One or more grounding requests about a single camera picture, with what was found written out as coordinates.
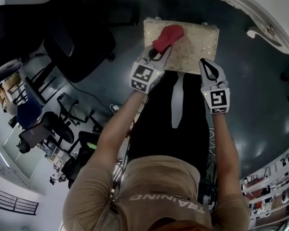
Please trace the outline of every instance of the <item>black pants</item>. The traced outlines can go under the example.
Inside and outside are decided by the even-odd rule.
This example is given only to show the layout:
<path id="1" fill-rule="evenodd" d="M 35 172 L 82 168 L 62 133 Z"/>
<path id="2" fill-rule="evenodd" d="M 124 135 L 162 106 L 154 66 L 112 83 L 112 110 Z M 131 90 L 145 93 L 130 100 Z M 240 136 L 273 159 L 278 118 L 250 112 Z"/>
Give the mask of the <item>black pants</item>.
<path id="1" fill-rule="evenodd" d="M 178 79 L 167 71 L 149 94 L 143 111 L 131 131 L 128 162 L 150 155 L 168 155 L 195 166 L 206 177 L 209 154 L 209 126 L 201 87 L 201 76 L 185 74 L 183 114 L 178 128 L 171 125 L 171 98 Z"/>

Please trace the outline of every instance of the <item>light strip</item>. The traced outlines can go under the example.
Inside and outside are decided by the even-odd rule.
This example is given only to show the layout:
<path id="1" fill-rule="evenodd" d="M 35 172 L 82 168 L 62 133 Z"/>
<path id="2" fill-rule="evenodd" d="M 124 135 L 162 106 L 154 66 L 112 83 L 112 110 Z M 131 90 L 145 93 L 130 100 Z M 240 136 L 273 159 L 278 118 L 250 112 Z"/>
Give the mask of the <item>light strip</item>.
<path id="1" fill-rule="evenodd" d="M 5 161 L 4 157 L 2 156 L 1 152 L 0 152 L 0 157 L 3 159 L 3 161 L 4 161 L 5 164 L 6 164 L 6 166 L 7 166 L 8 168 L 10 168 L 10 166 L 8 165 L 8 163 Z"/>

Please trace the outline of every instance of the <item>red object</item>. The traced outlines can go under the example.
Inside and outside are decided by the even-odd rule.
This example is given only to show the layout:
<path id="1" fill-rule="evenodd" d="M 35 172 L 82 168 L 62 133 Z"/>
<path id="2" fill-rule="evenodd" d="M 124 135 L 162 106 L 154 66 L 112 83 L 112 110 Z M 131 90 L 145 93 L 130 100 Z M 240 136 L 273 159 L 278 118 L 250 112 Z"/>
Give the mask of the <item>red object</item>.
<path id="1" fill-rule="evenodd" d="M 153 47 L 162 53 L 168 46 L 173 46 L 176 41 L 184 36 L 183 27 L 179 25 L 166 26 L 157 40 L 153 41 Z"/>

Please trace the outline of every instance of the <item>forearm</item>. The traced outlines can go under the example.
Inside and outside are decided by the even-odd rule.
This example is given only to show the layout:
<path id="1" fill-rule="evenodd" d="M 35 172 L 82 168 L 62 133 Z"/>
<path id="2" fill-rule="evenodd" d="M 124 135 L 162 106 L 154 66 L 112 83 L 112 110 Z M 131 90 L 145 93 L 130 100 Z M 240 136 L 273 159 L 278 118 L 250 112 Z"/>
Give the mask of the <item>forearm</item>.
<path id="1" fill-rule="evenodd" d="M 213 123 L 219 192 L 221 194 L 240 192 L 239 158 L 225 115 L 213 114 Z"/>
<path id="2" fill-rule="evenodd" d="M 139 110 L 145 94 L 134 91 L 104 127 L 91 161 L 114 166 L 119 149 Z"/>

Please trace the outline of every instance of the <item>person's right arm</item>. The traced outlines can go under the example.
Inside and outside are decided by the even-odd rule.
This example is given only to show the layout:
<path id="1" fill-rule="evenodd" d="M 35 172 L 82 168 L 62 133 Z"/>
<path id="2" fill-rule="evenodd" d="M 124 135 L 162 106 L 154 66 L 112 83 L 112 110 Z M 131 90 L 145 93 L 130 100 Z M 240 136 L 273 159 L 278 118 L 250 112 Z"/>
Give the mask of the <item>person's right arm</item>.
<path id="1" fill-rule="evenodd" d="M 219 230 L 247 231 L 249 208 L 239 180 L 239 158 L 224 114 L 213 114 L 217 164 L 218 201 L 213 221 Z"/>

